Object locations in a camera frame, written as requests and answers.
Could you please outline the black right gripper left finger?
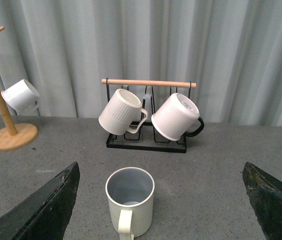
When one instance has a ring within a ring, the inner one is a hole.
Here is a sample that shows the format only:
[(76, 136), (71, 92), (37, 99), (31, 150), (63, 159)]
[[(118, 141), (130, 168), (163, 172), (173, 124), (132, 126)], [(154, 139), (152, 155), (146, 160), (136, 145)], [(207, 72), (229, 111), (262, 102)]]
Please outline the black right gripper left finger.
[(61, 240), (75, 205), (77, 162), (0, 217), (0, 240)]

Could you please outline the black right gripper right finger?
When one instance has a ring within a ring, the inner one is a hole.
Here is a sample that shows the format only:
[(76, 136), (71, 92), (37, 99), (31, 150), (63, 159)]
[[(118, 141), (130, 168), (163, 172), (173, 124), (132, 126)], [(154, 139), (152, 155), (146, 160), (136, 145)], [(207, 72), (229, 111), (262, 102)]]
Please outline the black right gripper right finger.
[(251, 162), (243, 181), (258, 223), (268, 240), (282, 240), (282, 182)]

